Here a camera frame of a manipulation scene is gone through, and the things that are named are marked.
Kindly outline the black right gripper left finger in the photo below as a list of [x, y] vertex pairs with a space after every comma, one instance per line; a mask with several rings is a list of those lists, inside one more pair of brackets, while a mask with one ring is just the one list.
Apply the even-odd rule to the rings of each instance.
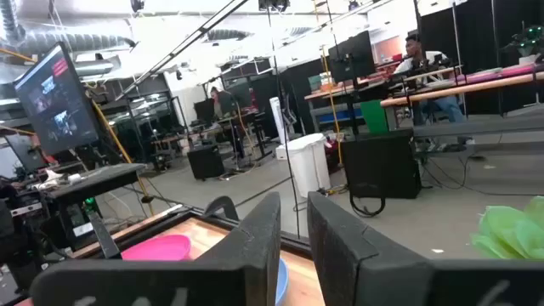
[[31, 285], [34, 306], [275, 306], [281, 198], [267, 194], [193, 261], [64, 261]]

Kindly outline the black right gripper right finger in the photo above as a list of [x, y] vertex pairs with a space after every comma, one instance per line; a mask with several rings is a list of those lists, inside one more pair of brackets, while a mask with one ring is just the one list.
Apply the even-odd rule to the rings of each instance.
[[326, 306], [544, 306], [544, 262], [430, 259], [318, 192], [309, 244]]

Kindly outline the pink plate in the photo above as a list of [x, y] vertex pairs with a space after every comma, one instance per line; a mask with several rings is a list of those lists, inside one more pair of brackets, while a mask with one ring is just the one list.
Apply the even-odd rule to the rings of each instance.
[[122, 252], [124, 260], [179, 261], [190, 254], [191, 241], [186, 235], [162, 235], [142, 241]]

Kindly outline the blue plate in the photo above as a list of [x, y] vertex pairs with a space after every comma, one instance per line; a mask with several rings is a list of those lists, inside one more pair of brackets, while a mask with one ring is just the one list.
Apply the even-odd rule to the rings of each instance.
[[286, 261], [280, 258], [277, 275], [277, 285], [275, 294], [275, 306], [282, 306], [286, 300], [287, 288], [289, 284], [289, 270]]

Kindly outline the black computer case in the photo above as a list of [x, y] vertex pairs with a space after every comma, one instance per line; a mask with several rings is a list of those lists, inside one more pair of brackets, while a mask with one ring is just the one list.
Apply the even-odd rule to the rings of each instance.
[[422, 183], [413, 130], [362, 133], [341, 144], [349, 192], [357, 198], [414, 199]]

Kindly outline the small black box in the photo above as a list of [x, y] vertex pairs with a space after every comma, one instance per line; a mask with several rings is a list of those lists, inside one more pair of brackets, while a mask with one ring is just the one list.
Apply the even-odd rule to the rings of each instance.
[[216, 144], [199, 145], [187, 153], [192, 173], [197, 180], [216, 178], [225, 173]]

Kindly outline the white trash bin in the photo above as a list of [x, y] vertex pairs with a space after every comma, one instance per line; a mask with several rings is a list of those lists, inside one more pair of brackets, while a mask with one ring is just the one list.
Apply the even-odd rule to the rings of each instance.
[[289, 141], [287, 147], [280, 144], [275, 149], [279, 161], [291, 163], [297, 191], [303, 198], [311, 191], [331, 188], [325, 147], [325, 135], [312, 133]]

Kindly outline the green potted plant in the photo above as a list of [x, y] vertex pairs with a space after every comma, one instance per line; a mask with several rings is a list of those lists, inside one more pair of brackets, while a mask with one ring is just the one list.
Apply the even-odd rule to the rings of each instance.
[[524, 208], [489, 206], [471, 244], [489, 258], [544, 260], [544, 196]]

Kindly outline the green bin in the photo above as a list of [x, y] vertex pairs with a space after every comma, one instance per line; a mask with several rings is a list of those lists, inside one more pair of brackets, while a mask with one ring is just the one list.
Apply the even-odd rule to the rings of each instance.
[[370, 133], [386, 133], [388, 122], [379, 99], [360, 103], [360, 110]]

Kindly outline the white tower appliance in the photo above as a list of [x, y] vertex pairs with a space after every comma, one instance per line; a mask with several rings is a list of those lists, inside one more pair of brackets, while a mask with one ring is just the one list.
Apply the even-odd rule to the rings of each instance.
[[283, 113], [281, 110], [281, 102], [278, 97], [273, 97], [269, 100], [273, 117], [275, 120], [276, 129], [280, 138], [280, 143], [284, 145], [288, 142], [288, 132], [284, 121]]

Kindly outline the yellow pole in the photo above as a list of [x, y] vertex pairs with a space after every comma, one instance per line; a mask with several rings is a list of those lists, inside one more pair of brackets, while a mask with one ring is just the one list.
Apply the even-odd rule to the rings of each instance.
[[331, 111], [332, 111], [332, 115], [333, 115], [333, 122], [334, 122], [334, 127], [335, 127], [335, 134], [336, 134], [336, 141], [337, 141], [337, 144], [338, 144], [338, 158], [339, 158], [339, 167], [343, 167], [343, 156], [342, 156], [342, 146], [341, 146], [341, 139], [340, 139], [340, 128], [339, 128], [339, 124], [338, 124], [338, 121], [337, 121], [337, 113], [336, 113], [336, 108], [335, 108], [335, 105], [334, 105], [334, 99], [332, 97], [332, 88], [333, 88], [333, 81], [332, 81], [332, 74], [329, 70], [329, 65], [328, 65], [328, 61], [326, 59], [326, 53], [325, 53], [325, 45], [321, 45], [320, 46], [320, 49], [321, 49], [321, 58], [322, 58], [322, 62], [323, 62], [323, 65], [324, 65], [324, 69], [325, 69], [325, 73], [327, 74], [327, 85], [326, 85], [326, 88], [327, 88], [327, 93], [328, 93], [328, 98], [329, 98], [329, 101], [330, 101], [330, 107], [331, 107]]
[[[118, 139], [118, 137], [116, 136], [115, 132], [113, 131], [113, 129], [111, 128], [108, 120], [106, 119], [104, 113], [102, 112], [102, 110], [99, 108], [98, 104], [92, 99], [91, 100], [91, 104], [93, 106], [93, 109], [95, 110], [95, 112], [97, 113], [99, 119], [101, 120], [101, 122], [103, 123], [103, 125], [105, 126], [106, 130], [108, 131], [109, 135], [111, 136], [111, 138], [113, 139], [114, 143], [116, 144], [118, 150], [122, 153], [122, 157], [124, 158], [124, 160], [129, 163], [129, 164], [132, 164], [132, 159], [130, 158], [130, 156], [128, 155], [128, 153], [126, 152], [126, 150], [124, 149], [124, 147], [122, 146], [122, 143], [120, 142], [120, 140]], [[145, 188], [145, 185], [144, 185], [144, 182], [143, 182], [143, 179], [139, 176], [138, 173], [136, 173], [136, 176], [137, 176], [137, 180], [138, 180], [138, 183], [139, 183], [139, 188], [140, 190], [143, 192], [143, 196], [141, 197], [141, 202], [143, 204], [146, 204], [150, 210], [150, 214], [152, 216], [155, 216], [155, 210], [154, 210], [154, 207], [152, 205], [152, 201], [154, 199], [153, 196], [151, 196], [148, 192], [147, 192], [147, 189]]]

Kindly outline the black equipment stand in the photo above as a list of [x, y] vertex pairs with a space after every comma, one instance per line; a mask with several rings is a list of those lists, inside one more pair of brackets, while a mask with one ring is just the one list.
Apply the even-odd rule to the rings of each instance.
[[45, 192], [45, 199], [59, 212], [72, 251], [91, 241], [94, 230], [88, 215], [103, 217], [95, 197], [136, 182], [143, 169], [145, 165], [141, 163], [106, 166], [83, 173], [79, 182]]

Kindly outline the long wooden table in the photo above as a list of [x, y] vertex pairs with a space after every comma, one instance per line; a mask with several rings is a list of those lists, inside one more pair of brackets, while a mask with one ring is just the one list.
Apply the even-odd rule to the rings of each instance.
[[527, 82], [544, 80], [544, 71], [537, 72], [535, 74], [525, 74], [520, 76], [506, 77], [502, 79], [496, 79], [493, 81], [473, 83], [464, 86], [458, 86], [454, 88], [447, 88], [433, 92], [419, 93], [408, 95], [407, 97], [389, 98], [382, 100], [380, 105], [382, 108], [388, 108], [399, 105], [408, 105], [410, 102], [420, 101], [423, 99], [434, 99], [443, 96], [450, 96], [454, 94], [464, 94], [476, 91], [483, 91], [492, 88], [503, 88], [513, 85], [518, 85]]

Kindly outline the black monitor on stand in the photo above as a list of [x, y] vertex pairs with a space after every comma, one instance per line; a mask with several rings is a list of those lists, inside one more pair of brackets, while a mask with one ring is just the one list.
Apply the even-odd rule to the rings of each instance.
[[376, 71], [369, 31], [363, 31], [328, 49], [335, 82], [368, 77]]

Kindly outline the black overhead beam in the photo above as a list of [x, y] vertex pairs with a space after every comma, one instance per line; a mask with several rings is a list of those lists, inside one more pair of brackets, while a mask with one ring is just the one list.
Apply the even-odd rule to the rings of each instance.
[[229, 15], [235, 12], [239, 7], [245, 4], [248, 0], [230, 0], [224, 7], [222, 7], [217, 13], [210, 17], [207, 21], [197, 27], [186, 38], [184, 38], [178, 45], [166, 53], [160, 60], [158, 60], [147, 71], [142, 73], [136, 78], [133, 83], [124, 88], [122, 92], [116, 96], [115, 101], [118, 101], [128, 94], [130, 94], [139, 84], [145, 81], [147, 78], [156, 74], [161, 68], [174, 60], [178, 55], [190, 47], [193, 43], [201, 39], [216, 25], [226, 19]]

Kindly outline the large black monitor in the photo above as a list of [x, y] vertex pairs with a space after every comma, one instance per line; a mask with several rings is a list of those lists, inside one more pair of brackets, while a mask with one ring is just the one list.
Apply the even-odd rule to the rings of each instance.
[[45, 154], [99, 140], [92, 105], [62, 42], [22, 75], [14, 90]]

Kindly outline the silver ventilation duct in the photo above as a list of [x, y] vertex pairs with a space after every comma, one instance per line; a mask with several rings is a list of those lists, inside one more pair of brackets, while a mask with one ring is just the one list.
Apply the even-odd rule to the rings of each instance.
[[91, 52], [134, 48], [131, 37], [115, 33], [99, 33], [81, 27], [61, 25], [53, 17], [53, 0], [49, 0], [51, 24], [28, 23], [17, 15], [18, 0], [0, 0], [0, 48], [17, 54], [44, 54], [56, 43], [63, 43], [70, 52]]

